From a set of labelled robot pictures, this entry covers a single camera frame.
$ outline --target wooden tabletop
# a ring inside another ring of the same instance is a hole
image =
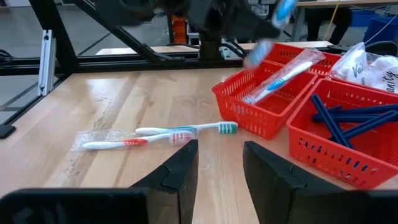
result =
[[[298,2],[298,6],[334,6],[338,3],[339,0],[317,0],[317,1],[308,1],[308,2]],[[398,3],[397,0],[341,0],[341,5],[348,4],[393,4]]]
[[[203,124],[221,120],[211,88],[237,68],[74,74],[17,120],[0,140],[0,195],[23,187],[128,187],[180,147],[150,144],[109,151],[71,151],[82,131]],[[289,157],[284,128],[271,141],[243,129],[199,134],[193,223],[258,223],[243,172],[243,142],[278,155],[346,189],[333,177]],[[379,189],[397,189],[398,177]]]
[[[296,47],[327,47],[331,43],[327,41],[309,41],[309,42],[286,42],[284,44],[293,45]],[[245,50],[251,50],[255,44],[240,44]],[[198,49],[193,49],[186,46],[173,46],[173,47],[152,47],[152,49],[158,53],[166,52],[195,52]],[[97,55],[114,55],[114,54],[136,54],[131,48],[112,48],[112,49],[101,49]]]

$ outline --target toothbrush bristles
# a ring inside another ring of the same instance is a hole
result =
[[[191,139],[193,139],[193,133],[190,131],[172,133],[169,138],[170,143],[172,144],[185,144]]]
[[[218,132],[220,134],[236,134],[238,124],[235,122],[220,123],[218,125]]]

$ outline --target plastic wrapper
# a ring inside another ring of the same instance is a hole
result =
[[[308,70],[312,65],[325,59],[325,56],[315,49],[305,49],[287,65],[263,81],[252,92],[243,98],[249,104],[256,104],[266,96],[282,88],[293,77]]]
[[[398,58],[384,56],[376,59],[368,68],[364,84],[390,93],[398,93]]]
[[[365,52],[364,43],[353,46],[332,67],[330,75],[360,85],[398,93],[398,59]]]
[[[121,130],[100,130],[79,132],[71,151],[126,149],[129,147],[165,147],[183,145],[197,138],[194,128],[170,129],[167,133],[151,136],[128,133]]]
[[[364,43],[353,46],[331,68],[331,76],[341,78],[349,82],[365,84],[365,76],[368,73],[368,56]]]

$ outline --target red mesh basket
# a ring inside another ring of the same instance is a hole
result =
[[[293,58],[299,55],[304,49],[285,44],[275,43],[274,48],[269,53],[267,60],[282,64],[289,63]],[[341,58],[339,55],[324,53],[326,59],[313,65],[310,69],[318,75],[327,76],[332,66]]]
[[[343,109],[398,103],[398,95],[322,79],[309,91],[287,122],[289,152],[299,161],[335,176],[357,188],[373,189],[398,174],[398,122],[383,124],[350,139],[354,149],[327,140],[324,123],[312,122],[317,94],[327,108]],[[341,123],[342,129],[355,124]]]
[[[313,72],[303,72],[257,105],[241,100],[282,67],[279,63],[264,61],[257,69],[242,70],[213,87],[221,117],[235,121],[239,127],[266,139],[272,139],[318,78]]]

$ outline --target orange component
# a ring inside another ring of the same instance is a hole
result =
[[[174,42],[179,44],[187,43],[187,27],[185,19],[172,16],[172,28],[174,33]]]

